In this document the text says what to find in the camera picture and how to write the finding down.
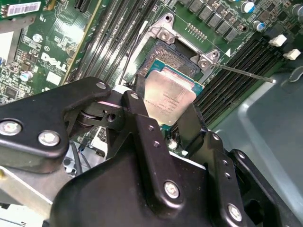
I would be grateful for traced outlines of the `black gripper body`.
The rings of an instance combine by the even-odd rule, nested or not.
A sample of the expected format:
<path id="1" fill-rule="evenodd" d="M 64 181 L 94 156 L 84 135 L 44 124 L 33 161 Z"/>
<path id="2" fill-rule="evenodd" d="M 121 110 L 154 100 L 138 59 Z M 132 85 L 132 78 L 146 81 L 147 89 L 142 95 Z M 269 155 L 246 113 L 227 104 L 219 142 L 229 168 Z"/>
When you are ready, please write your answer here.
<path id="1" fill-rule="evenodd" d="M 218 227 L 220 216 L 206 170 L 173 157 L 186 203 L 175 217 L 156 215 L 146 201 L 133 141 L 122 153 L 70 180 L 53 201 L 53 227 Z"/>

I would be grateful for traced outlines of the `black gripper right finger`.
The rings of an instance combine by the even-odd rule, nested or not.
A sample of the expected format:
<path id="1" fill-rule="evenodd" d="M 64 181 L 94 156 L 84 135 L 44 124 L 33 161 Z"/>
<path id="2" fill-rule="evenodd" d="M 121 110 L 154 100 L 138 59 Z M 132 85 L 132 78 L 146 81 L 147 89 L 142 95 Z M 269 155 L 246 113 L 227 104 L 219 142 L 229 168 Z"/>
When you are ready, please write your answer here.
<path id="1" fill-rule="evenodd" d="M 290 210 L 250 158 L 239 149 L 227 151 L 190 104 L 177 121 L 187 158 L 207 171 L 207 205 L 217 227 L 300 227 Z"/>

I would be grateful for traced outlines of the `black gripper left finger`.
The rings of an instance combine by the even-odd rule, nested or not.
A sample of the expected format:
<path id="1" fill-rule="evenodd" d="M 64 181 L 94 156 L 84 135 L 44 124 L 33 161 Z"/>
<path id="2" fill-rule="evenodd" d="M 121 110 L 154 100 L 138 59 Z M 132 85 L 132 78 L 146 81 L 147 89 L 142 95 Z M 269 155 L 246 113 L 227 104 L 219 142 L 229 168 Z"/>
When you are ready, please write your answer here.
<path id="1" fill-rule="evenodd" d="M 148 116 L 143 99 L 125 91 L 110 103 L 111 88 L 87 77 L 0 108 L 0 163 L 46 174 L 55 171 L 68 150 L 71 135 L 92 126 L 105 126 L 119 136 L 115 155 L 136 153 L 144 196 L 154 212 L 179 212 L 185 204 L 180 188 L 169 195 L 165 184 L 179 178 L 160 128 Z"/>

